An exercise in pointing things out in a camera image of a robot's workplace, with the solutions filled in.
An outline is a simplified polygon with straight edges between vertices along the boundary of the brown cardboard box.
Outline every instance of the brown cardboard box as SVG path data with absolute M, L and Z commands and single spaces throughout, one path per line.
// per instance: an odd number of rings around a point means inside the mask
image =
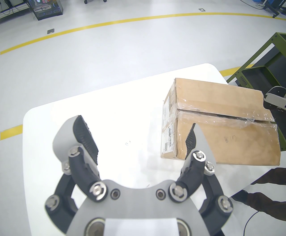
M 270 121 L 261 91 L 177 78 L 163 105 L 161 157 L 184 160 L 197 123 L 217 163 L 279 165 L 277 126 Z

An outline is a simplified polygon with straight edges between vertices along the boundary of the yellow floor line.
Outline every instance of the yellow floor line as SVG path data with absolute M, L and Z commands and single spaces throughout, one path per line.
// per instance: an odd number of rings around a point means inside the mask
M 101 27 L 101 26 L 115 25 L 115 24 L 135 22 L 135 21 L 145 21 L 145 20 L 152 20 L 152 19 L 162 19 L 162 18 L 181 17 L 181 16 L 199 16 L 199 15 L 200 16 L 203 16 L 203 15 L 238 15 L 238 16 L 253 16 L 253 17 L 272 18 L 272 16 L 266 16 L 266 15 L 255 15 L 255 14 L 245 14 L 245 13 L 229 13 L 229 12 L 180 13 L 180 14 L 157 15 L 157 16 L 131 18 L 131 19 L 125 19 L 125 20 L 118 20 L 118 21 L 109 21 L 109 22 L 104 22 L 104 23 L 99 23 L 99 24 L 94 24 L 94 25 L 87 25 L 87 26 L 83 26 L 83 27 L 65 30 L 65 31 L 58 32 L 58 33 L 49 34 L 47 36 L 40 37 L 37 39 L 33 39 L 33 40 L 28 41 L 28 42 L 21 43 L 21 44 L 14 46 L 14 47 L 0 51 L 0 55 L 7 53 L 7 52 L 10 52 L 10 51 L 15 50 L 15 49 L 30 45 L 32 43 L 40 42 L 40 41 L 43 41 L 46 39 L 54 38 L 57 36 L 77 32 L 77 31 L 81 31 L 81 30 L 85 30 L 85 29 L 92 29 L 92 28 Z M 275 19 L 276 20 L 286 20 L 284 18 L 279 18 L 279 17 L 276 17 Z
M 221 70 L 220 73 L 222 74 L 222 76 L 230 76 L 233 75 L 238 69 L 239 67 L 234 67 L 234 68 L 230 68 L 227 70 Z M 0 132 L 0 140 L 6 139 L 6 138 L 10 138 L 13 136 L 16 136 L 18 134 L 22 134 L 23 133 L 23 125 L 18 125 L 15 126 L 13 128 L 4 130 L 2 132 Z
M 221 73 L 221 75 L 223 77 L 225 77 L 225 76 L 232 76 L 236 71 L 238 71 L 239 68 L 240 68 L 240 66 L 239 67 L 230 68 L 230 69 L 227 69 L 227 70 L 221 70 L 220 73 Z
M 18 125 L 13 128 L 0 132 L 0 140 L 16 136 L 23 133 L 23 125 Z

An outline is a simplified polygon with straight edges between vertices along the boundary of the white table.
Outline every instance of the white table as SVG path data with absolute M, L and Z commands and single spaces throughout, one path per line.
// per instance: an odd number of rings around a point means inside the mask
M 99 149 L 101 179 L 145 188 L 178 178 L 183 161 L 160 158 L 162 105 L 174 78 L 226 84 L 213 65 L 202 64 L 81 94 L 27 112 L 23 122 L 23 169 L 33 236 L 62 235 L 44 211 L 44 203 L 62 175 L 52 141 L 70 117 L 82 115 L 88 124 Z M 271 168 L 217 165 L 216 176 L 224 194 L 230 197 Z M 78 207 L 85 199 L 78 189 L 73 197 Z M 197 208 L 204 198 L 204 191 L 199 188 L 192 196 Z

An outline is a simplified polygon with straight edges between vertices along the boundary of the cable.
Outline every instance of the cable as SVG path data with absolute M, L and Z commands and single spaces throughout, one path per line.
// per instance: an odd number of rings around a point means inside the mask
M 244 236 L 244 234 L 245 234 L 245 228 L 246 228 L 246 226 L 247 226 L 247 223 L 250 221 L 250 219 L 255 215 L 255 214 L 257 214 L 259 211 L 257 211 L 257 212 L 255 212 L 249 219 L 248 219 L 248 221 L 246 222 L 246 224 L 245 224 L 245 226 L 244 226 L 244 230 L 243 230 L 243 236 Z
M 11 5 L 12 5 L 12 12 L 13 12 L 13 14 L 15 14 L 14 11 L 13 11 L 13 7 L 16 8 L 16 6 L 14 6 L 12 3 L 11 3 Z
M 5 14 L 4 11 L 3 11 L 3 8 L 2 8 L 2 4 L 0 4 L 0 6 L 1 6 L 1 12 L 2 12 L 4 15 L 10 15 L 10 12 L 11 12 L 10 8 L 9 8 L 9 13 L 8 13 L 8 14 Z
M 249 5 L 250 7 L 253 7 L 254 9 L 257 9 L 257 10 L 263 10 L 263 8 L 256 8 L 256 7 L 254 7 L 254 6 L 251 6 L 251 5 Z

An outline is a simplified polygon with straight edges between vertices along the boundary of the box flap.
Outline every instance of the box flap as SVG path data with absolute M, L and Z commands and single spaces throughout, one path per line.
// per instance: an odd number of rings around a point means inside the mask
M 193 123 L 202 129 L 217 163 L 279 165 L 281 153 L 276 124 L 245 123 L 183 111 L 178 114 L 176 133 L 178 159 L 186 156 L 185 140 Z
M 274 121 L 261 91 L 180 78 L 175 83 L 178 109 Z

